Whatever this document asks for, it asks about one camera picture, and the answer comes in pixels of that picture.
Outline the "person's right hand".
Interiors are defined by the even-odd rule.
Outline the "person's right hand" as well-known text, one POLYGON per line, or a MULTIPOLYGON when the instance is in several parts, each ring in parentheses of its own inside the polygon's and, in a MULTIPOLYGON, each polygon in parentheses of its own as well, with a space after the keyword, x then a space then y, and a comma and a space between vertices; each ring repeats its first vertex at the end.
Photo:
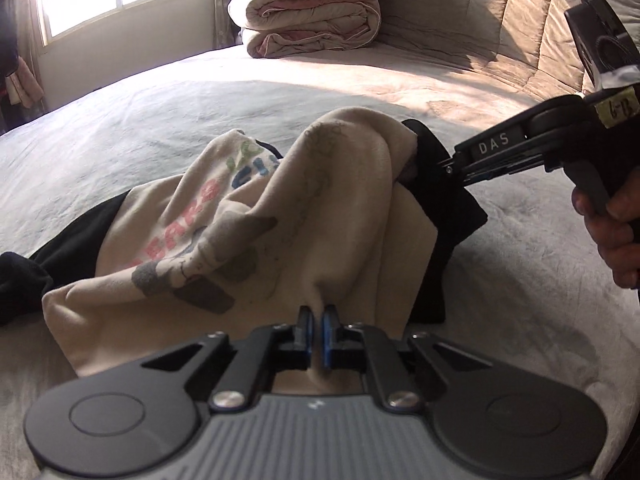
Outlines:
POLYGON ((634 241, 631 221, 639 219, 639 169, 606 204, 606 214, 597 214, 588 195, 574 188, 572 204, 584 219, 586 230, 597 245, 603 262, 622 289, 639 290, 639 244, 634 241))

